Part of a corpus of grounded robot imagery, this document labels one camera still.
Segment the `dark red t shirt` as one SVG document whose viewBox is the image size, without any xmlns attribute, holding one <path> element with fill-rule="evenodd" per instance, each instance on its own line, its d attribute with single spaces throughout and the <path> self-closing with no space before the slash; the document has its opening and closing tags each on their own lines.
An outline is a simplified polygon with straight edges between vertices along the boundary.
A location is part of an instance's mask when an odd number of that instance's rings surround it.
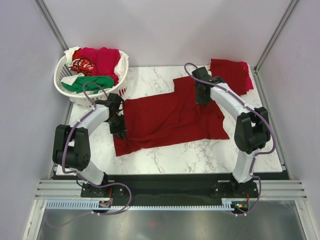
<svg viewBox="0 0 320 240">
<path fill-rule="evenodd" d="M 203 139 L 229 139 L 218 105 L 196 103 L 191 77 L 176 78 L 173 84 L 171 93 L 125 100 L 126 138 L 113 139 L 116 156 Z"/>
</svg>

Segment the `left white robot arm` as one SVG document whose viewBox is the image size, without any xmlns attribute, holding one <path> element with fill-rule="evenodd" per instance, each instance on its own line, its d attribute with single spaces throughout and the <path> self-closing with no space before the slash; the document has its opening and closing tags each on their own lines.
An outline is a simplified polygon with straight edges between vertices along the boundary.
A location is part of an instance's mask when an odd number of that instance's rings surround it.
<svg viewBox="0 0 320 240">
<path fill-rule="evenodd" d="M 91 161 L 90 135 L 102 123 L 109 124 L 113 137 L 126 138 L 125 117 L 120 112 L 125 101 L 116 93 L 106 100 L 96 100 L 93 108 L 71 125 L 60 124 L 55 129 L 52 161 L 61 166 L 63 173 L 73 174 L 92 184 L 92 191 L 99 197 L 110 191 L 107 174 Z"/>
</svg>

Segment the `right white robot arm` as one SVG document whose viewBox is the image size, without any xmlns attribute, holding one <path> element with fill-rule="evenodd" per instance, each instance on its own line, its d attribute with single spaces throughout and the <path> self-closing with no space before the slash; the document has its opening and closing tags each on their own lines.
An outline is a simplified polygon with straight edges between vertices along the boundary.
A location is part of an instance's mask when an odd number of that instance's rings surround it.
<svg viewBox="0 0 320 240">
<path fill-rule="evenodd" d="M 254 108 L 245 102 L 219 76 L 211 77 L 205 67 L 196 67 L 188 73 L 195 80 L 195 101 L 206 105 L 212 101 L 220 104 L 235 120 L 234 142 L 238 156 L 229 191 L 235 197 L 247 191 L 246 182 L 253 178 L 256 157 L 271 139 L 269 114 L 264 107 Z"/>
</svg>

